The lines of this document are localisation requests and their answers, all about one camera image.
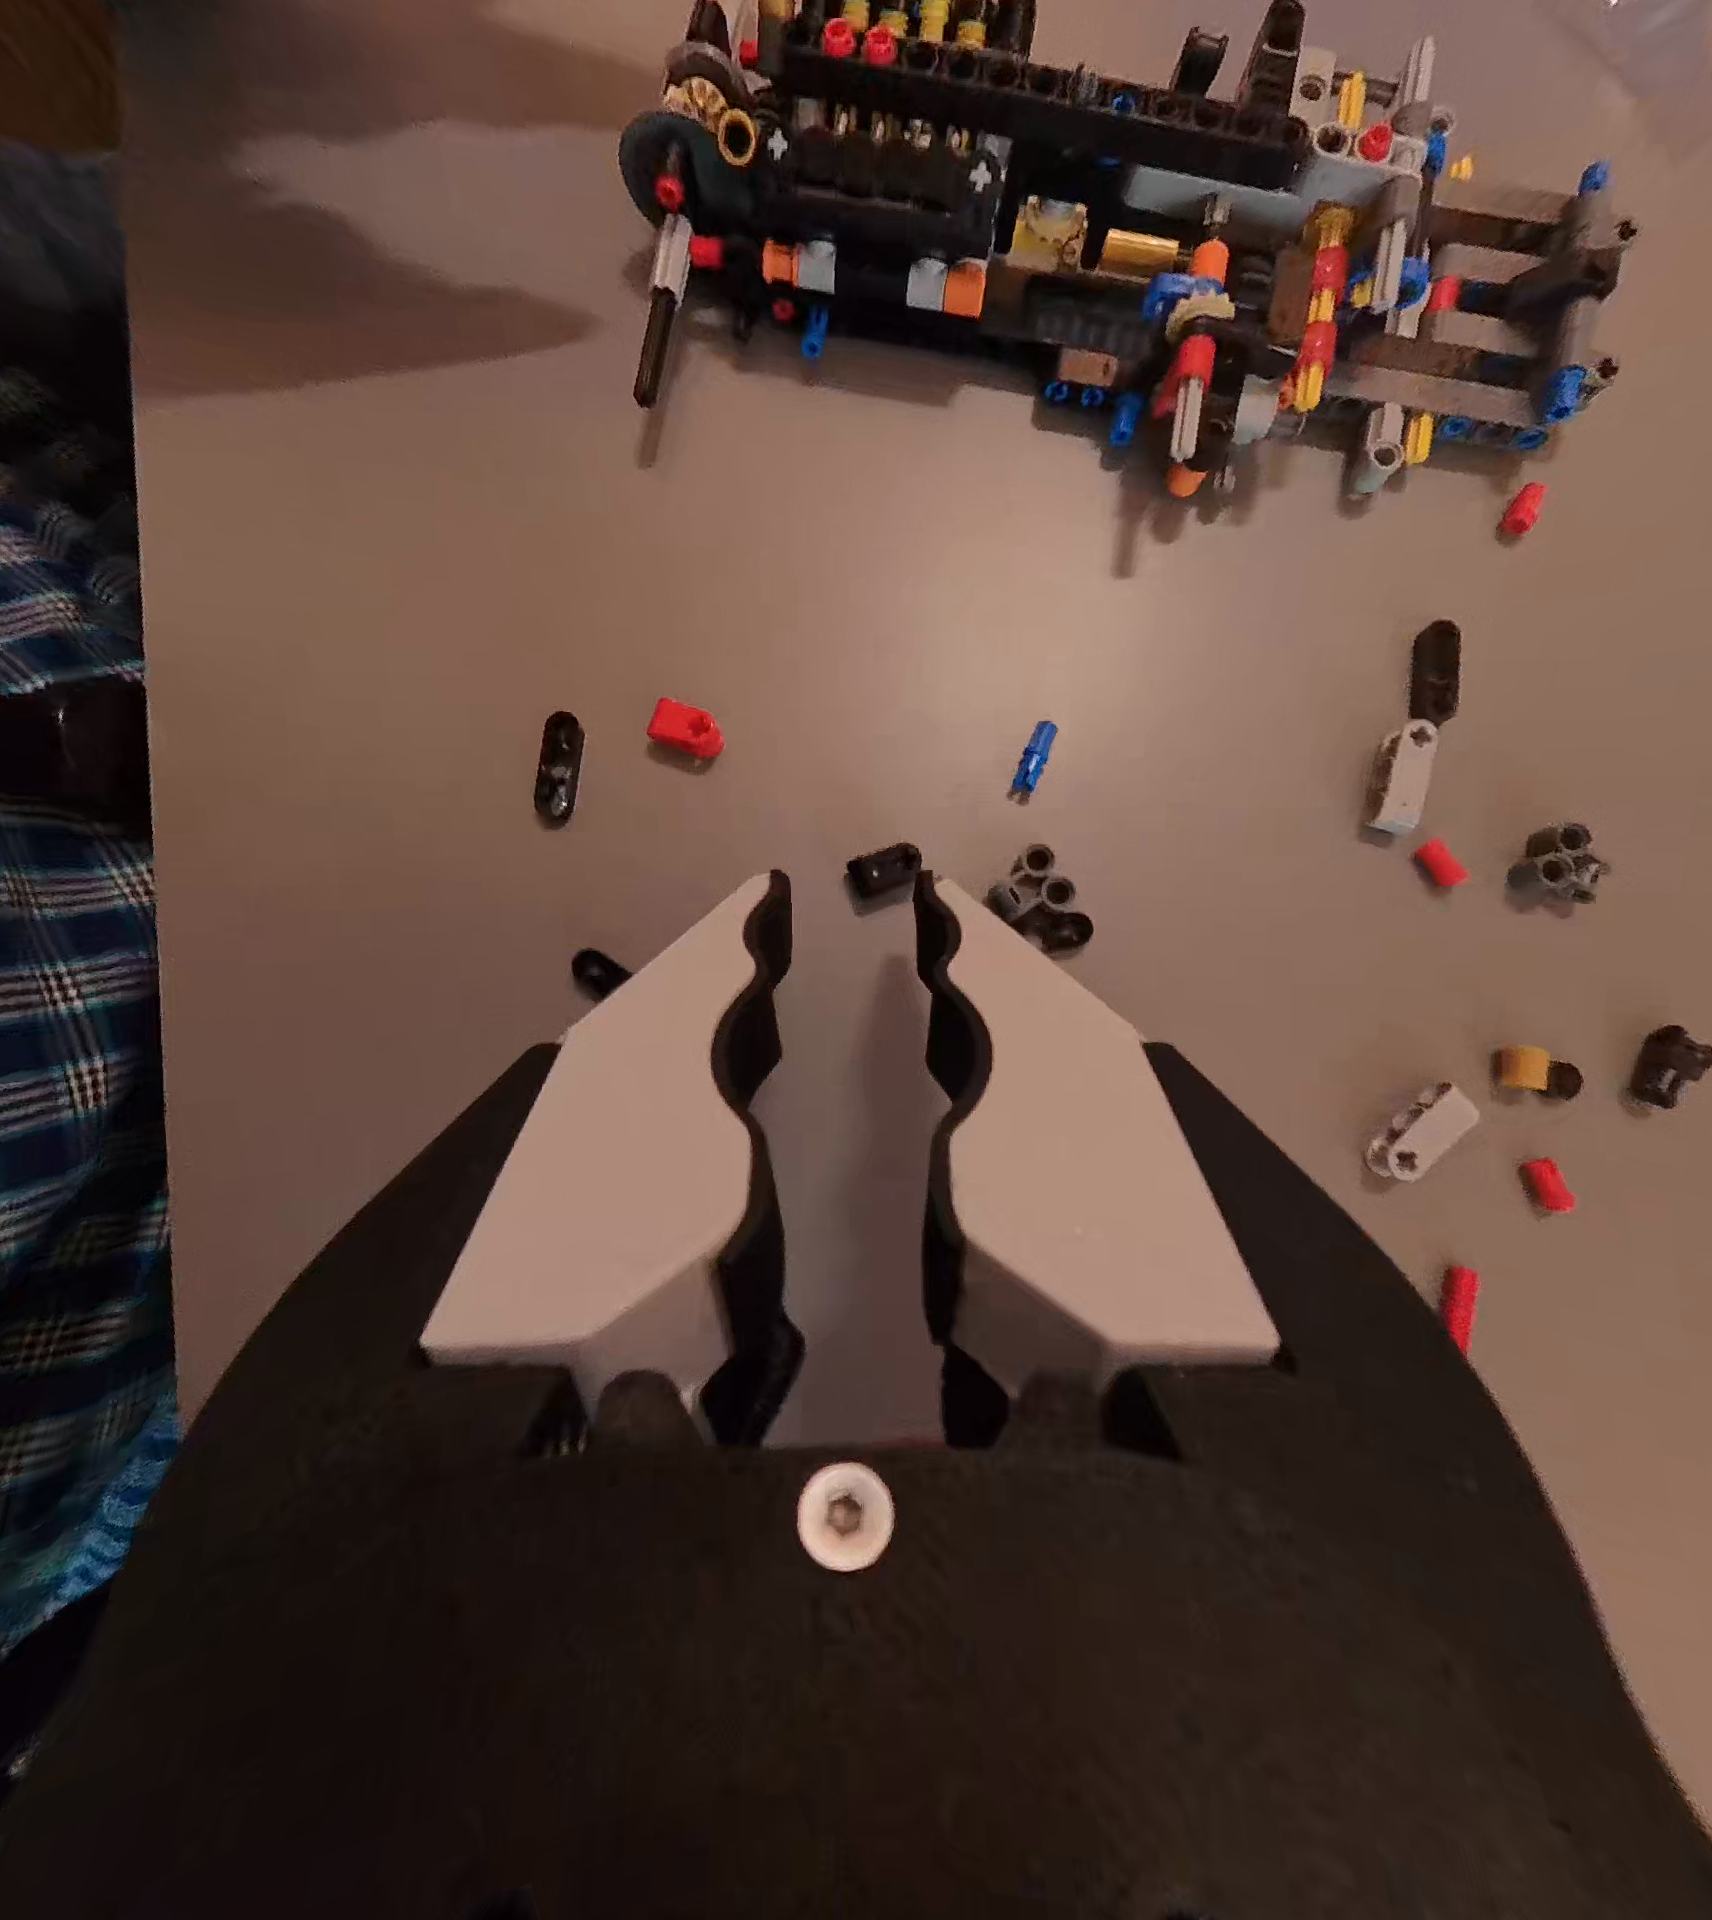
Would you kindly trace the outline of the light grey lego connector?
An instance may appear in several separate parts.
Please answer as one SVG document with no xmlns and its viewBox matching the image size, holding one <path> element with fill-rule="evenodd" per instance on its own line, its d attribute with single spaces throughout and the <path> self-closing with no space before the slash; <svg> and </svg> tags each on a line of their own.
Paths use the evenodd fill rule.
<svg viewBox="0 0 1712 1920">
<path fill-rule="evenodd" d="M 1455 1082 L 1423 1088 L 1373 1135 L 1363 1165 L 1381 1183 L 1411 1187 L 1478 1129 L 1480 1108 Z"/>
<path fill-rule="evenodd" d="M 1389 733 L 1373 761 L 1363 829 L 1379 839 L 1406 839 L 1421 829 L 1434 777 L 1442 729 L 1411 719 Z"/>
</svg>

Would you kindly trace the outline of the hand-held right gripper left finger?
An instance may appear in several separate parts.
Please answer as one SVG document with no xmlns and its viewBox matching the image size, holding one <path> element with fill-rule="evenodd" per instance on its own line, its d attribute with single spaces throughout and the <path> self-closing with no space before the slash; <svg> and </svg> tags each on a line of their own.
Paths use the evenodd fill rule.
<svg viewBox="0 0 1712 1920">
<path fill-rule="evenodd" d="M 758 872 L 564 1032 L 422 1327 L 427 1362 L 557 1371 L 587 1410 L 654 1376 L 724 1447 L 769 1439 L 805 1340 L 752 1104 L 793 961 L 793 883 Z"/>
</svg>

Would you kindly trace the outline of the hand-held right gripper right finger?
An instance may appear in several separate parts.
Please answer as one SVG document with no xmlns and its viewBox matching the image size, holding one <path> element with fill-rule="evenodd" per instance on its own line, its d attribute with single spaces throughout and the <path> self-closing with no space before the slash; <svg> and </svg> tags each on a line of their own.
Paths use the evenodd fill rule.
<svg viewBox="0 0 1712 1920">
<path fill-rule="evenodd" d="M 914 886 L 930 1140 L 922 1311 L 941 1425 L 989 1448 L 1036 1382 L 1266 1368 L 1283 1338 L 1149 1041 L 946 877 Z"/>
</svg>

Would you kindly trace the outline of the multicoloured lego vehicle model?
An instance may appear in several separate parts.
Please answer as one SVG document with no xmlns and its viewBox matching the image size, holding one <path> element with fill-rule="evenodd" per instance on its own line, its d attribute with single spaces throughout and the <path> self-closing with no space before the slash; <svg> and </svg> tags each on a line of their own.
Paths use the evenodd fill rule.
<svg viewBox="0 0 1712 1920">
<path fill-rule="evenodd" d="M 1026 369 L 1178 502 L 1273 443 L 1346 444 L 1367 500 L 1437 452 L 1535 458 L 1609 394 L 1640 227 L 1613 169 L 1478 178 L 1417 39 L 1379 72 L 1266 5 L 1243 75 L 1194 26 L 1170 76 L 1036 59 L 1036 5 L 693 5 L 621 139 L 653 224 L 633 400 L 691 299 L 732 334 L 836 330 Z"/>
</svg>

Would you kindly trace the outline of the dark grey lego connector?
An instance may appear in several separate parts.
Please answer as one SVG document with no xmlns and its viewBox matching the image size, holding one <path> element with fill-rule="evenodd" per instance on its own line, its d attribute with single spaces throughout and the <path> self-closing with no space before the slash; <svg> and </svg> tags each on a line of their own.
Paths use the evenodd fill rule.
<svg viewBox="0 0 1712 1920">
<path fill-rule="evenodd" d="M 1008 877 L 989 889 L 985 906 L 1048 957 L 1083 953 L 1095 936 L 1078 886 L 1062 872 L 1047 842 L 1030 842 L 1016 854 Z"/>
<path fill-rule="evenodd" d="M 1589 906 L 1613 872 L 1580 823 L 1536 829 L 1504 877 L 1506 890 L 1526 905 Z"/>
</svg>

